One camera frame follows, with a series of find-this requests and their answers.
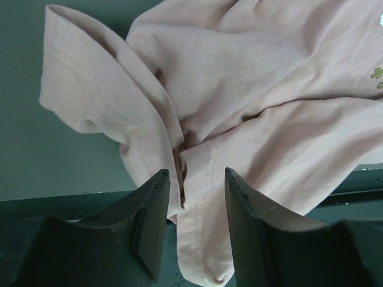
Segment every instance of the cloth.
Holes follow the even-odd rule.
[[[304,215],[383,162],[381,0],[165,0],[124,41],[48,6],[41,104],[105,133],[137,185],[169,169],[183,276],[233,274],[224,168]]]

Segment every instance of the garment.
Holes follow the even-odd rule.
[[[383,162],[381,14],[380,0],[165,0],[124,41],[49,6],[40,102],[120,142],[137,185],[169,169],[181,272],[224,286],[225,167],[304,215]]]

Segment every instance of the pink fabric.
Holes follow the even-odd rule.
[[[165,0],[124,41],[49,6],[40,101],[120,142],[137,185],[170,170],[182,274],[224,286],[225,167],[305,214],[383,162],[381,14],[380,0]]]

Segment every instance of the wrinkled fabric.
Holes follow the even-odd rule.
[[[40,102],[120,142],[137,185],[169,169],[181,272],[224,286],[225,167],[304,215],[383,162],[382,14],[379,0],[165,0],[124,41],[48,6]]]

